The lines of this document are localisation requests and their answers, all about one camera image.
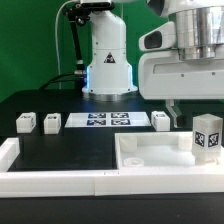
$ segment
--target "white tray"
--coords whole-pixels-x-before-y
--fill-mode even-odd
[[[19,154],[18,139],[8,139],[0,146],[0,197],[224,192],[224,166],[195,165],[191,152],[178,151],[179,134],[117,133],[118,168],[99,171],[7,173]],[[120,140],[127,137],[137,151],[122,152]],[[129,157],[142,158],[144,166],[125,167]]]

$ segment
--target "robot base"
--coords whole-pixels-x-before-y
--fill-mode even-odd
[[[83,88],[82,93],[83,97],[87,99],[97,100],[97,101],[121,101],[130,97],[135,97],[138,95],[138,88],[134,87],[132,90],[126,93],[121,94],[97,94],[91,93],[87,90],[87,88]]]

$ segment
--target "black tabletop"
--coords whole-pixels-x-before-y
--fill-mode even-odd
[[[186,125],[175,129],[171,122],[171,131],[192,130],[192,118],[205,113],[224,118],[220,101],[183,101],[180,109]],[[140,111],[149,117],[152,111],[167,112],[163,101],[140,96],[111,103],[83,99],[72,90],[17,92],[0,104],[0,142],[18,136],[15,120],[23,112],[36,112],[38,124],[31,135],[19,136],[23,150],[9,171],[116,169],[114,133],[153,132],[153,127],[62,128],[46,136],[43,118],[61,113],[64,126],[72,112]],[[11,198],[0,199],[0,223],[220,224],[223,208],[224,193]]]

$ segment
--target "black cable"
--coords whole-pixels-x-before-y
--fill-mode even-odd
[[[51,85],[53,83],[75,82],[75,80],[76,79],[67,79],[67,80],[57,80],[57,81],[47,82],[46,84],[44,84],[43,86],[41,86],[39,90],[45,90],[49,85]]]
[[[61,79],[61,78],[67,77],[67,76],[73,76],[73,75],[74,75],[73,73],[67,73],[67,74],[61,74],[61,75],[58,75],[58,76],[56,76],[56,77],[50,79],[50,80],[49,80],[48,82],[46,82],[44,85],[42,85],[42,86],[39,88],[39,90],[44,90],[44,89],[48,86],[48,84],[51,84],[51,82],[53,82],[53,81],[56,81],[56,80],[58,80],[58,79]]]

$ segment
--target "wall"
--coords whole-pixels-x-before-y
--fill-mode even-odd
[[[64,0],[13,0],[2,1],[0,7],[0,101],[12,93],[38,89],[57,75],[54,41],[54,24],[58,9]],[[137,65],[142,52],[138,39],[146,32],[163,24],[148,10],[145,1],[116,4],[113,13],[121,15],[127,24],[128,61],[134,68],[137,84]],[[85,62],[91,61],[91,29],[79,29]],[[67,19],[60,17],[59,43],[62,72],[75,69],[75,54]]]

